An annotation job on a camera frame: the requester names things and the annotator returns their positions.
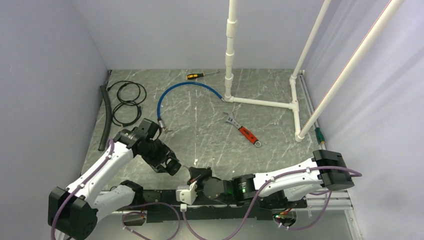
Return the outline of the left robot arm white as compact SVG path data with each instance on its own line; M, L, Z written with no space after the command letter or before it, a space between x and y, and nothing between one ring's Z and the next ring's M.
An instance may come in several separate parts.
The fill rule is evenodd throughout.
M83 175L66 188L54 188L48 197L50 238L57 231L76 240L86 239L96 224L110 213L145 204L144 188L130 180L101 194L104 186L135 157L140 156L156 173L174 176L181 163L159 136L160 126L144 118L138 127L123 129L107 141L107 150Z

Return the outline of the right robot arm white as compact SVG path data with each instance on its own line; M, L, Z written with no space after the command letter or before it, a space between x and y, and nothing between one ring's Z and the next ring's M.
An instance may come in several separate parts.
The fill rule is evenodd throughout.
M274 193L276 203L289 207L321 188L341 191L353 187L354 176L360 174L347 169L339 152L319 149L313 156L297 165L264 173L252 173L231 180L212 176L210 168L189 168L190 179L176 189L179 202L192 205L203 195L224 204L246 203L255 197L265 198Z

